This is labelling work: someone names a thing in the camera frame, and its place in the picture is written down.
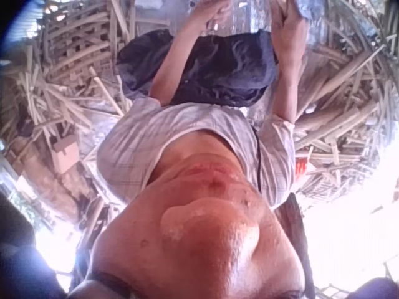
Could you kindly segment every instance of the checkered shirt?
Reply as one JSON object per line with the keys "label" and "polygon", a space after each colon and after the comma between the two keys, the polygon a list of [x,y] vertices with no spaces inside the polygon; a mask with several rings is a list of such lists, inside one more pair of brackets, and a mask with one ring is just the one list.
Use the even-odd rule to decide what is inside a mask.
{"label": "checkered shirt", "polygon": [[[258,132],[261,142],[262,196],[272,209],[288,197],[295,176],[294,125],[277,116]],[[136,98],[108,134],[97,155],[97,169],[109,190],[129,203],[143,191],[163,150],[192,131],[209,130],[224,138],[257,186],[257,139],[244,115],[230,107],[186,103],[161,107],[150,97]]]}

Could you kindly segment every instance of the pile of bamboo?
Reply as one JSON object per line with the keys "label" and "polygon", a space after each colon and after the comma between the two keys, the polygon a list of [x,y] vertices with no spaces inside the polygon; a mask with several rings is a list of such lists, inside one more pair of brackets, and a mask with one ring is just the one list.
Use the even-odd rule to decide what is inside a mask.
{"label": "pile of bamboo", "polygon": [[[329,1],[322,20],[328,41],[312,48],[327,63],[300,87],[297,157],[315,167],[300,192],[314,200],[333,200],[371,176],[398,119],[393,59],[398,39],[363,7],[357,0]],[[137,12],[134,1],[125,0],[48,4],[37,37],[24,47],[23,62],[1,74],[7,101],[2,114],[15,115],[18,104],[25,103],[35,125],[31,143],[43,133],[49,146],[52,138],[96,130],[93,115],[122,117],[130,100],[115,69],[118,51],[140,34],[141,24],[154,29],[170,25],[167,19]],[[377,34],[366,35],[359,20]],[[16,121],[9,117],[2,123],[9,148],[17,135]],[[81,151],[81,160],[93,161],[99,144]],[[22,154],[14,153],[15,159]]]}
{"label": "pile of bamboo", "polygon": [[[31,141],[43,133],[49,146],[52,136],[60,140],[96,130],[95,115],[122,117],[131,101],[117,75],[118,51],[140,33],[141,25],[157,29],[169,24],[167,19],[140,16],[134,1],[48,1],[37,37],[22,46],[22,63],[0,74],[5,115],[1,135],[9,148],[17,135],[17,118],[4,119],[6,112],[17,114],[19,103],[27,104],[35,125]],[[98,147],[96,142],[90,151],[82,151],[82,161],[94,160]]]}
{"label": "pile of bamboo", "polygon": [[[328,41],[312,49],[327,63],[299,100],[295,146],[297,158],[309,158],[315,167],[300,190],[314,201],[334,200],[363,184],[398,120],[397,35],[386,35],[366,2],[329,1],[322,18]],[[374,30],[373,37],[364,33],[362,22]]]}

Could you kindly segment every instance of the cardboard box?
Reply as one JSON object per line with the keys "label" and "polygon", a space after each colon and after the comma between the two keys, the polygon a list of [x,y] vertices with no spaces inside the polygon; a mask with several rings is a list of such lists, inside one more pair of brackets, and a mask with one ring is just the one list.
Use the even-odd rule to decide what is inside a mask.
{"label": "cardboard box", "polygon": [[69,135],[54,143],[51,156],[55,171],[59,174],[66,173],[80,159],[76,136]]}

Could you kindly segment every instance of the lips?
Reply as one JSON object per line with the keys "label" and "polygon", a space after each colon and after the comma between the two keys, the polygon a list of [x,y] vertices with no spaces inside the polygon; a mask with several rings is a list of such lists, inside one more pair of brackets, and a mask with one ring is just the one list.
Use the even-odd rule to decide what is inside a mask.
{"label": "lips", "polygon": [[223,174],[231,179],[237,181],[239,179],[239,172],[235,167],[226,165],[224,163],[202,163],[190,166],[189,168],[180,171],[176,177],[192,176],[195,174],[212,175],[214,173]]}

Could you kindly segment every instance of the red object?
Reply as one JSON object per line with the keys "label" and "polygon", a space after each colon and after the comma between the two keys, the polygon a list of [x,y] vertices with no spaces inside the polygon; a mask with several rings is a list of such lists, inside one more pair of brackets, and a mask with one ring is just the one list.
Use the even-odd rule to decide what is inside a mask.
{"label": "red object", "polygon": [[298,182],[307,171],[307,158],[297,158],[295,164],[295,182]]}

